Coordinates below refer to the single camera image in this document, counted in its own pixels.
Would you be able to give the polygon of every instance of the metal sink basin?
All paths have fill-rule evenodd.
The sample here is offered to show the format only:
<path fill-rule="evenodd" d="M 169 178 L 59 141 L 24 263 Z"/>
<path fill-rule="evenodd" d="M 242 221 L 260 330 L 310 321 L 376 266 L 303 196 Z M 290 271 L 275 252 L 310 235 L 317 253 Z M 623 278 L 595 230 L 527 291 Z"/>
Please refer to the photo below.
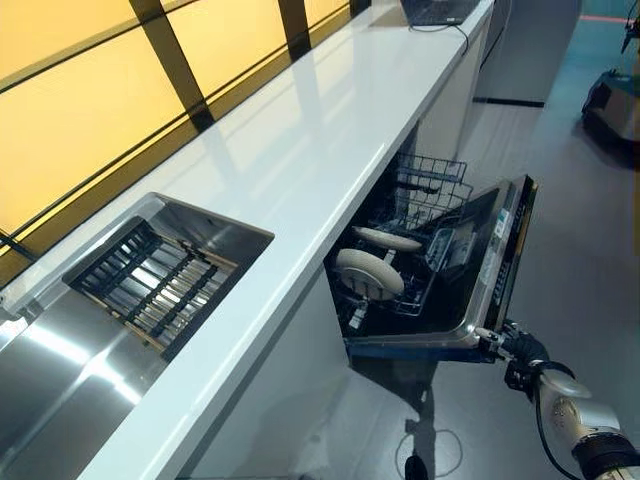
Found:
<path fill-rule="evenodd" d="M 76 478 L 272 239 L 149 194 L 65 262 L 0 346 L 0 478 Z"/>

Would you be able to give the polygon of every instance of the wire dish rack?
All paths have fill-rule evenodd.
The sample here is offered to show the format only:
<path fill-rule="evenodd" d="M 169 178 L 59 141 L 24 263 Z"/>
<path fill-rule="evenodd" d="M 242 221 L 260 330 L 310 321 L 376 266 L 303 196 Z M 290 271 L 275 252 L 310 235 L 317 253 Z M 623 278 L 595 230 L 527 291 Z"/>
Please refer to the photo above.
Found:
<path fill-rule="evenodd" d="M 462 267 L 469 258 L 475 233 L 464 225 L 465 206 L 473 188 L 463 182 L 466 164 L 403 153 L 392 163 L 390 188 L 367 202 L 370 228 L 411 238 L 422 244 L 416 252 L 396 252 L 349 237 L 349 245 L 383 258 L 404 281 L 404 292 L 392 300 L 374 301 L 356 294 L 334 270 L 339 316 L 358 328 L 370 305 L 393 315 L 422 315 L 431 287 L 440 272 Z"/>
<path fill-rule="evenodd" d="M 235 267 L 137 219 L 70 286 L 164 351 Z"/>

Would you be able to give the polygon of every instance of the black wire rack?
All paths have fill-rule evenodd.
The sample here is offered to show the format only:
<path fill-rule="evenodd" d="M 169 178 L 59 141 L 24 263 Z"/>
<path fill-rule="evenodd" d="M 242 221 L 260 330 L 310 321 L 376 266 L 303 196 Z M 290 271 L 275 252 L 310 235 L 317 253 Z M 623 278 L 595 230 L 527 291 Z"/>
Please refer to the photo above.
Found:
<path fill-rule="evenodd" d="M 396 161 L 395 188 L 374 208 L 370 226 L 422 243 L 444 224 L 455 227 L 473 192 L 463 182 L 466 163 L 403 153 Z"/>
<path fill-rule="evenodd" d="M 164 351 L 231 270 L 142 219 L 125 230 L 69 284 Z"/>
<path fill-rule="evenodd" d="M 395 267 L 404 281 L 404 292 L 392 300 L 376 301 L 377 308 L 392 314 L 417 317 L 438 272 L 446 265 L 454 245 L 456 229 L 464 219 L 465 206 L 473 187 L 464 183 L 464 162 L 429 158 L 404 153 L 396 154 L 391 167 L 389 188 L 369 202 L 368 226 L 379 231 L 414 239 L 422 244 L 418 251 L 392 253 L 356 239 L 350 248 L 372 253 Z M 335 271 L 335 291 L 340 297 L 338 313 L 344 321 L 364 316 L 373 302 L 358 296 Z"/>

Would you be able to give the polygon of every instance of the dishwasher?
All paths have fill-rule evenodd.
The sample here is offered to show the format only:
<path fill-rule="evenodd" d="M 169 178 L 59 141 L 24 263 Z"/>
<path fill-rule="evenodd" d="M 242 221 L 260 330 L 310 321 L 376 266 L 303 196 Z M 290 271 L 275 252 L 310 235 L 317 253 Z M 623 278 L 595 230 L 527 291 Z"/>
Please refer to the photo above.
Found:
<path fill-rule="evenodd" d="M 396 154 L 326 257 L 350 356 L 490 361 L 475 328 L 502 326 L 537 184 L 466 169 Z"/>

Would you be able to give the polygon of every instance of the white countertop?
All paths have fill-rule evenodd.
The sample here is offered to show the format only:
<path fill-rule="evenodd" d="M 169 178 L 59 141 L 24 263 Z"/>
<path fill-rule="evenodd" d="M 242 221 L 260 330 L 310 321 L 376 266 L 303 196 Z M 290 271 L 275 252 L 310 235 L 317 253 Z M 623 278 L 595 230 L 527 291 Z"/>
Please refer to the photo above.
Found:
<path fill-rule="evenodd" d="M 472 40 L 492 4 L 482 0 L 462 25 Z M 9 305 L 151 191 L 275 234 L 80 478 L 175 478 L 433 102 L 464 37 L 453 28 L 410 32 L 393 21 L 397 8 L 359 15 L 5 289 Z"/>

